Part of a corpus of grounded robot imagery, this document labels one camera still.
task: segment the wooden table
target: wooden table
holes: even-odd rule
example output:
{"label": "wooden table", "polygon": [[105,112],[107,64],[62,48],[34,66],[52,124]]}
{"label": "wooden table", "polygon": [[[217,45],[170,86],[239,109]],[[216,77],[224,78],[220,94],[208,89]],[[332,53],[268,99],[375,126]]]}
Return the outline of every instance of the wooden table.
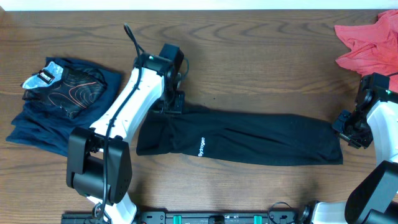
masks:
{"label": "wooden table", "polygon": [[[20,84],[46,56],[76,57],[129,78],[138,42],[157,54],[165,42],[190,59],[187,101],[210,108],[295,113],[332,122],[352,110],[359,75],[335,59],[348,52],[333,26],[372,24],[379,11],[7,12],[0,24],[0,222],[59,223],[92,204],[65,183],[67,158],[6,142],[21,112]],[[344,165],[271,167],[178,154],[138,157],[131,144],[129,194],[169,211],[266,210],[285,201],[346,200],[375,168],[373,145],[343,145]]]}

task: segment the black cable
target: black cable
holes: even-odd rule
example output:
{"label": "black cable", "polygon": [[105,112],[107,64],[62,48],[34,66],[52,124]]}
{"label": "black cable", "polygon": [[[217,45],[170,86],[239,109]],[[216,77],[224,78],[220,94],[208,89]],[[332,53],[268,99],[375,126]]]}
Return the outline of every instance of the black cable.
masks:
{"label": "black cable", "polygon": [[[126,31],[126,34],[127,34],[127,35],[130,37],[130,39],[134,42],[136,38],[134,37],[134,34],[132,34],[132,31],[131,31],[129,25],[127,24],[127,22],[124,23],[124,31]],[[145,52],[145,50],[144,50],[139,44],[137,44],[137,46],[138,46],[138,48],[139,48],[142,52]]]}
{"label": "black cable", "polygon": [[[278,223],[276,223],[276,222],[274,221],[274,218],[271,218],[271,217],[269,216],[269,213],[271,212],[271,210],[272,210],[276,205],[280,205],[280,204],[287,205],[287,206],[289,206],[289,208],[293,209],[293,208],[292,208],[288,203],[286,203],[286,202],[277,202],[277,203],[273,204],[273,205],[271,206],[271,208],[268,209],[268,212],[267,212],[268,220],[270,220],[273,224],[278,224]],[[286,224],[293,224],[293,223],[295,223],[295,221],[296,221],[296,216],[294,216],[293,221],[291,221],[290,223],[286,223]]]}
{"label": "black cable", "polygon": [[124,24],[124,30],[126,31],[127,35],[130,37],[130,39],[134,42],[134,46],[137,51],[138,78],[137,78],[136,84],[132,88],[131,92],[128,94],[128,96],[123,101],[123,103],[120,105],[120,107],[116,110],[113,117],[109,120],[108,128],[106,129],[106,134],[105,134],[105,138],[104,138],[104,191],[103,191],[102,203],[99,208],[99,214],[97,214],[98,206],[96,205],[93,208],[92,215],[96,219],[100,219],[104,216],[105,205],[106,205],[106,201],[108,200],[108,163],[107,163],[107,160],[108,160],[109,135],[111,134],[111,129],[114,126],[113,124],[114,124],[114,121],[116,120],[116,117],[118,116],[120,111],[123,109],[123,106],[129,101],[130,97],[138,89],[138,84],[140,83],[141,75],[142,75],[141,60],[139,58],[139,56],[140,56],[139,50],[141,49],[142,51],[144,51],[144,49],[138,45],[136,38],[132,34],[132,31],[127,23]]}

